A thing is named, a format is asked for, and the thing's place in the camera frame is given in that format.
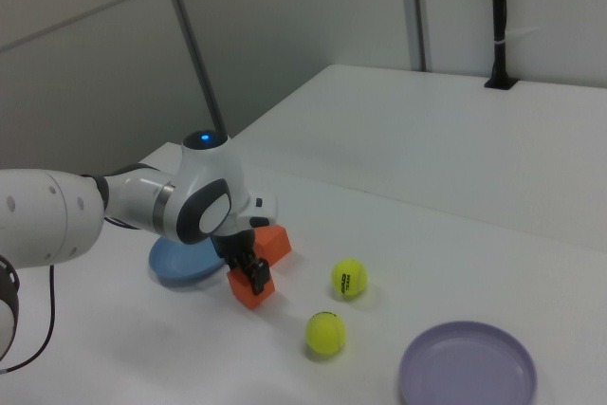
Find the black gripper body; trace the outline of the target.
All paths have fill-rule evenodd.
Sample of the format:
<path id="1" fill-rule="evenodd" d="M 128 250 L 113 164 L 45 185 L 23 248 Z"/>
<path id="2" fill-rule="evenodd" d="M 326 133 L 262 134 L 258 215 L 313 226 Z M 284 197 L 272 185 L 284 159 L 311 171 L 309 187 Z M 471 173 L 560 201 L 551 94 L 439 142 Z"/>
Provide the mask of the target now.
<path id="1" fill-rule="evenodd" d="M 232 235 L 214 235 L 212 243 L 217 255 L 229 267 L 253 267 L 258 264 L 253 246 L 254 230 L 242 230 Z"/>

